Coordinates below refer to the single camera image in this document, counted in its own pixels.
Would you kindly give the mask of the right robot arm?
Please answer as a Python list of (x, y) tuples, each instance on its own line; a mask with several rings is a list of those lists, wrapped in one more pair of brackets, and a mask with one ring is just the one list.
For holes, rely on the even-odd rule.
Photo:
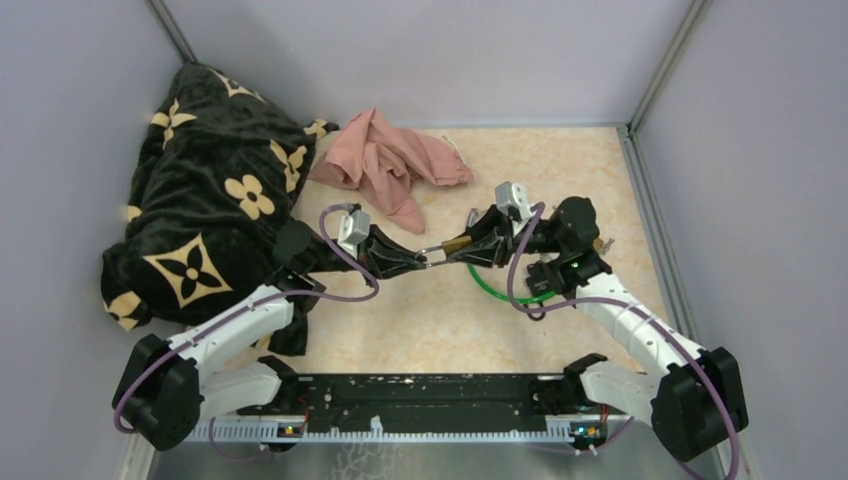
[(569, 365), (563, 398), (576, 412), (609, 405), (651, 426), (661, 445), (688, 462), (728, 440), (739, 448), (749, 425), (741, 374), (725, 348), (708, 350), (666, 324), (640, 302), (596, 249), (597, 213), (586, 197), (568, 197), (548, 218), (543, 206), (491, 206), (458, 237), (444, 242), (450, 262), (507, 267), (506, 296), (528, 314), (553, 311), (523, 305), (513, 278), (523, 254), (549, 254), (540, 262), (548, 287), (593, 319), (641, 370), (633, 372), (600, 354)]

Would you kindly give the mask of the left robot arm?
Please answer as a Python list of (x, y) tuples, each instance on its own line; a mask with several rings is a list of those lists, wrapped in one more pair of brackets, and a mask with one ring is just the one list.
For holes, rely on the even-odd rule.
[(237, 353), (304, 323), (320, 299), (359, 303), (376, 296), (379, 283), (424, 270), (425, 252), (390, 239), (363, 212), (345, 215), (336, 237), (291, 221), (279, 231), (276, 267), (242, 300), (188, 331), (148, 335), (130, 353), (113, 397), (113, 423), (139, 434), (155, 449), (182, 443), (201, 423), (223, 415), (303, 414), (298, 374), (266, 355), (226, 370)]

